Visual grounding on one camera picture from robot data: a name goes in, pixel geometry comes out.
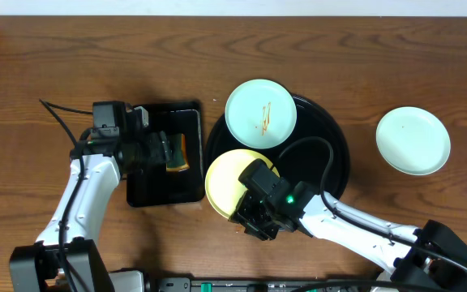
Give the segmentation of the rectangular black tray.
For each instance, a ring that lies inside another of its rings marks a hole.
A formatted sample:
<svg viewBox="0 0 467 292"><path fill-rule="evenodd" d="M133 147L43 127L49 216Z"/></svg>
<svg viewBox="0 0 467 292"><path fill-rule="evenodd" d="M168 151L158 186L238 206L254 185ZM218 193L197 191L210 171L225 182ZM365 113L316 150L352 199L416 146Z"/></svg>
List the rectangular black tray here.
<svg viewBox="0 0 467 292"><path fill-rule="evenodd" d="M126 179L127 203L136 208L165 204L187 204L204 198L204 147L201 106L198 101L143 104L149 126L155 132L185 136L189 168L169 172L163 165L130 174Z"/></svg>

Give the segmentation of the orange green sponge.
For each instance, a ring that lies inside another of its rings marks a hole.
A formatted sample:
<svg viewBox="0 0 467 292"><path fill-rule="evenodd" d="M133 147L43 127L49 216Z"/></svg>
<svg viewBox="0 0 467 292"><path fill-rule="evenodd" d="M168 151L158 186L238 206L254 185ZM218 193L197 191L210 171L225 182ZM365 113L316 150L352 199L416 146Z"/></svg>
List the orange green sponge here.
<svg viewBox="0 0 467 292"><path fill-rule="evenodd" d="M188 170L190 164L186 154L186 138L184 134L174 134L168 136L171 156L166 163L167 172L180 172Z"/></svg>

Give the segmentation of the yellow plate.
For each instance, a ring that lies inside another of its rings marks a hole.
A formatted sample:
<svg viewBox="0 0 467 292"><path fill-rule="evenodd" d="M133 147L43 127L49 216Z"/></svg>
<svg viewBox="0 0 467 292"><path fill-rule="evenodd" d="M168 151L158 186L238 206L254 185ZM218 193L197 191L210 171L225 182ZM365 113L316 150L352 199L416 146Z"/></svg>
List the yellow plate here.
<svg viewBox="0 0 467 292"><path fill-rule="evenodd" d="M234 149L216 158L206 173L205 192L210 205L224 218L229 219L246 188L238 181L242 171L256 159L267 166L272 162L263 154L249 149Z"/></svg>

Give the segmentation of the light green plate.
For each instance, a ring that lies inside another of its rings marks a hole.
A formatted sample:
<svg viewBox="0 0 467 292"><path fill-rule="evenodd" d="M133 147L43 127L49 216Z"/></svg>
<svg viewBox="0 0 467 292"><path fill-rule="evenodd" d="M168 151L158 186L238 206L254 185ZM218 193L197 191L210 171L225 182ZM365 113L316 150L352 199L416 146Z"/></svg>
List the light green plate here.
<svg viewBox="0 0 467 292"><path fill-rule="evenodd" d="M413 176L433 174L448 161L451 140L431 112L404 106L379 121L375 141L380 155L394 169Z"/></svg>
<svg viewBox="0 0 467 292"><path fill-rule="evenodd" d="M282 85L252 79L238 85L225 105L231 135L249 148L274 148L293 133L297 122L294 99Z"/></svg>

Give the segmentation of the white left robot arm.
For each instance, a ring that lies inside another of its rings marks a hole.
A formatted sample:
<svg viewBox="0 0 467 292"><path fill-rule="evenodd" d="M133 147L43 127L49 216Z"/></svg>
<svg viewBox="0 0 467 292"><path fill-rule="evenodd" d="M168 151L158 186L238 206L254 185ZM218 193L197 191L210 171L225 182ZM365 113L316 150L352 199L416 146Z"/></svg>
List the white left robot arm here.
<svg viewBox="0 0 467 292"><path fill-rule="evenodd" d="M164 165L168 136L149 127L143 106L96 102L93 124L72 137L70 176L54 215L30 246L13 250L9 266L16 291L145 291L136 269L111 273L97 250L111 195L122 177Z"/></svg>

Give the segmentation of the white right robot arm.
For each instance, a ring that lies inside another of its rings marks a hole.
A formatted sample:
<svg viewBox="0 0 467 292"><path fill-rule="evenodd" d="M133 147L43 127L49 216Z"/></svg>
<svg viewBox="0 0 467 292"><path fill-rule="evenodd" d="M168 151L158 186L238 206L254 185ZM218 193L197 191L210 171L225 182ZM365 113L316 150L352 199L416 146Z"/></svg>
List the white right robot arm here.
<svg viewBox="0 0 467 292"><path fill-rule="evenodd" d="M273 240L284 229L354 251L383 269L375 287L467 291L467 245L440 222L418 228L385 221L307 182L292 186L278 177L243 178L217 204L260 240Z"/></svg>

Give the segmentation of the round black tray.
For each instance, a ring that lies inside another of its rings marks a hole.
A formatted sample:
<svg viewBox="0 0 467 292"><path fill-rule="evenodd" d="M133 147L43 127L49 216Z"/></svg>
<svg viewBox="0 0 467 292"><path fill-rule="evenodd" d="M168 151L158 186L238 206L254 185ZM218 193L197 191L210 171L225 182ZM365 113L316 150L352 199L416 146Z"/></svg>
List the round black tray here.
<svg viewBox="0 0 467 292"><path fill-rule="evenodd" d="M295 97L294 102L297 122L284 143L274 148L249 148L231 135L225 118L220 117L208 138L205 161L209 168L225 152L249 149L268 158L272 162L268 168L291 185L307 182L320 187L318 195L307 204L302 223L314 209L324 210L326 199L341 197L349 179L350 163L348 145L334 118L303 97Z"/></svg>

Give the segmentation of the light green plate top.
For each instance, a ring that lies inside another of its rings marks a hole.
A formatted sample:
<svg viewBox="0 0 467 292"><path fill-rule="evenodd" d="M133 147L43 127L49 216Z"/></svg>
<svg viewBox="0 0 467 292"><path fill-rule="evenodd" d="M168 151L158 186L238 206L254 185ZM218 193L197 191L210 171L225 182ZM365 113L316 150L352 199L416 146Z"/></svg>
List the light green plate top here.
<svg viewBox="0 0 467 292"><path fill-rule="evenodd" d="M282 85L252 79L238 85L225 105L231 135L249 148L274 148L293 133L297 122L294 99Z"/></svg>

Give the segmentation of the black base unit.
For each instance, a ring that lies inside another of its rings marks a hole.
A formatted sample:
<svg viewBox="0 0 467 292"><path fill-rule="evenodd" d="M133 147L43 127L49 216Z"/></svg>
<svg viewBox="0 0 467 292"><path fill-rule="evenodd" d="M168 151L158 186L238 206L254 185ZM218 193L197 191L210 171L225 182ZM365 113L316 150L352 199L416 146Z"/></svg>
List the black base unit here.
<svg viewBox="0 0 467 292"><path fill-rule="evenodd" d="M115 291L146 292L288 292L326 280L296 280L284 278L195 278L191 274L152 277L148 273L123 268L109 273Z"/></svg>

